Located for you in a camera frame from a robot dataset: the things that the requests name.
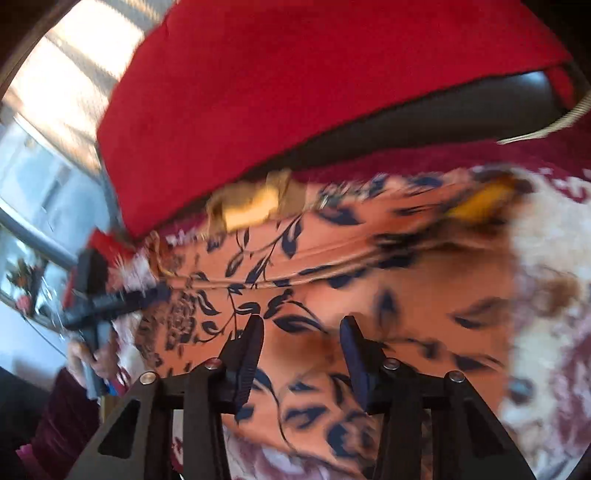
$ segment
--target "silver bolt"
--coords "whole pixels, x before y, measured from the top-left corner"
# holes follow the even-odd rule
[[[210,358],[209,360],[205,360],[205,368],[208,370],[217,370],[223,365],[223,362],[220,358],[214,357]]]
[[[150,385],[156,381],[158,374],[156,372],[146,372],[139,378],[142,385]]]
[[[395,358],[387,358],[384,360],[384,368],[386,370],[398,370],[400,368],[400,362]]]
[[[462,383],[466,379],[466,376],[459,370],[454,370],[449,372],[449,379],[455,383]]]

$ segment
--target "orange garment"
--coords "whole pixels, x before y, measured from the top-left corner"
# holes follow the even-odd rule
[[[260,315],[265,340],[254,386],[225,424],[352,474],[375,461],[379,426],[350,391],[338,335],[346,315],[387,356],[420,372],[463,370],[496,409],[514,293],[508,237],[502,222],[469,226],[446,216],[483,185],[459,170],[383,177],[356,194],[309,186],[331,191],[324,203],[332,207],[166,252],[156,242],[159,269],[175,290],[170,304],[145,312],[138,347],[160,375],[183,374]]]

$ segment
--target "cable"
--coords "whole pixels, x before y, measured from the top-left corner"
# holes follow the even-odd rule
[[[31,326],[31,328],[32,328],[33,330],[35,330],[35,333],[36,333],[37,335],[39,335],[41,338],[43,338],[43,340],[45,340],[45,342],[46,342],[46,343],[47,343],[47,344],[48,344],[48,345],[49,345],[51,348],[53,348],[53,349],[54,349],[54,350],[55,350],[57,353],[59,353],[59,354],[60,354],[60,355],[61,355],[63,358],[67,358],[66,354],[65,354],[64,352],[62,352],[62,351],[61,351],[61,350],[60,350],[58,347],[56,347],[55,345],[53,345],[53,343],[51,343],[49,340],[47,340],[47,338],[45,338],[45,336],[44,336],[44,335],[43,335],[43,334],[42,334],[42,333],[41,333],[39,330],[37,330],[37,329],[35,328],[35,326],[34,326],[34,325],[31,323],[31,321],[30,321],[30,320],[29,320],[27,317],[25,317],[25,316],[24,316],[24,315],[22,315],[22,314],[21,314],[21,316],[22,316],[22,318],[25,320],[25,322],[27,322],[27,323],[28,323],[28,324]]]

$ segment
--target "person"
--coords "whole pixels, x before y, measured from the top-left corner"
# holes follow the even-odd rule
[[[2,478],[66,478],[100,423],[97,402],[86,398],[83,362],[90,364],[99,377],[112,381],[119,371],[118,352],[115,332],[94,357],[84,343],[77,340],[69,342],[67,365],[57,374],[31,442],[15,452],[7,446],[7,439],[0,439]]]

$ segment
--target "sunlit floor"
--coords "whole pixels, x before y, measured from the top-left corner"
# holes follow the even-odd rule
[[[35,47],[4,102],[84,168],[137,45],[175,0],[81,0]]]

